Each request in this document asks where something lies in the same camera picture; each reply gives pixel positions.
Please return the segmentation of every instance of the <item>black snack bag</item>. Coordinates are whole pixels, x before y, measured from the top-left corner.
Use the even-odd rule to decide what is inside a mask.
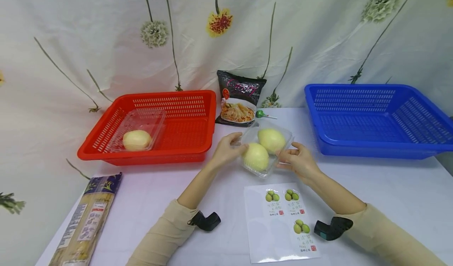
[[[248,127],[254,122],[256,105],[266,79],[250,79],[217,71],[220,86],[221,111],[215,120],[236,127]]]

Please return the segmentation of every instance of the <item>green lollipop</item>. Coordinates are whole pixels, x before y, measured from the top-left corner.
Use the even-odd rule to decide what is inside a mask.
[[[270,117],[270,118],[277,119],[276,117],[272,117],[272,116],[265,114],[262,110],[256,111],[255,115],[256,115],[256,117]]]

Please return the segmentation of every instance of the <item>beige sleeve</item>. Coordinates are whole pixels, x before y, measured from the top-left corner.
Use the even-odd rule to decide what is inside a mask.
[[[335,215],[354,222],[345,235],[393,266],[447,266],[432,251],[390,221],[371,204],[362,212]]]
[[[192,234],[195,226],[188,222],[198,210],[181,206],[178,201],[170,202],[164,215],[150,228],[132,253],[126,266],[166,265],[176,249]]]

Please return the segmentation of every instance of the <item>tabletop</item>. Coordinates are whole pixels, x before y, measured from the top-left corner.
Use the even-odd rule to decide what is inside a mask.
[[[372,203],[393,222],[420,240],[446,264],[453,265],[453,177],[434,158],[400,160],[324,156],[314,143],[306,108],[266,109],[278,119],[274,122],[295,135],[312,152],[324,173],[361,200]],[[212,148],[224,135],[243,128],[215,125]],[[91,266],[123,266],[149,228],[155,224],[168,203],[177,198],[203,167],[203,163],[115,167],[103,163],[96,176],[123,172],[123,180],[94,252]],[[307,214],[330,222],[332,210],[288,171],[275,171],[262,180],[238,163],[224,167],[200,204],[206,215],[216,212],[222,222],[211,233],[197,229],[180,247],[168,265],[250,265],[244,187],[269,183],[298,182]],[[48,265],[69,223],[77,202],[38,260]],[[366,253],[345,237],[327,242],[314,236],[321,258],[271,262],[279,266],[387,265]]]

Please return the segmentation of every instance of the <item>sticker sheet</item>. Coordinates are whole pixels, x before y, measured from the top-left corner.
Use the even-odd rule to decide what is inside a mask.
[[[244,189],[251,263],[320,257],[297,183]]]

